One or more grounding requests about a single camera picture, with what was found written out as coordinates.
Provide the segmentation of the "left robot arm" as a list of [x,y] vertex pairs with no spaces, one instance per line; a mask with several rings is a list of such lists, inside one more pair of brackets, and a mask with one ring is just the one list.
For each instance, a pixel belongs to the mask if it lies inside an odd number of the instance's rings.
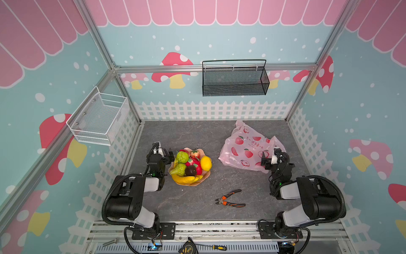
[[101,208],[101,217],[110,225],[124,225],[153,236],[161,232],[159,216],[143,206],[148,192],[158,192],[165,184],[166,166],[174,162],[171,150],[155,142],[147,154],[144,173],[118,175]]

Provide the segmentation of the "pink plastic bag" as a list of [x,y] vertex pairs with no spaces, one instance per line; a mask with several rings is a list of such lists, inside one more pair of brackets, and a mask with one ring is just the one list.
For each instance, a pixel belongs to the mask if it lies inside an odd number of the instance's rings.
[[275,163],[274,150],[277,148],[286,151],[277,137],[267,138],[238,120],[231,136],[225,140],[218,159],[225,166],[267,174],[268,171],[261,166],[262,156]]

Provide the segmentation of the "green pear-shaped chayote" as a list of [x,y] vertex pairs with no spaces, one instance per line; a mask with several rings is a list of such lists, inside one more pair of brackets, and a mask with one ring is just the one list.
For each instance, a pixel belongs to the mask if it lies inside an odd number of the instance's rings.
[[186,168],[185,164],[179,163],[170,171],[170,175],[185,176]]

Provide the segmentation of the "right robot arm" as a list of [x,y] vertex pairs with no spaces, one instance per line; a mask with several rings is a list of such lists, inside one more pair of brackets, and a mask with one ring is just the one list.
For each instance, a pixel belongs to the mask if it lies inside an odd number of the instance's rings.
[[282,149],[273,154],[260,152],[261,166],[271,172],[270,195],[277,200],[299,200],[300,205],[279,212],[273,222],[261,220],[258,228],[262,238],[301,237],[299,231],[312,225],[335,222],[346,216],[345,198],[331,180],[318,176],[301,176],[292,179],[295,164]]

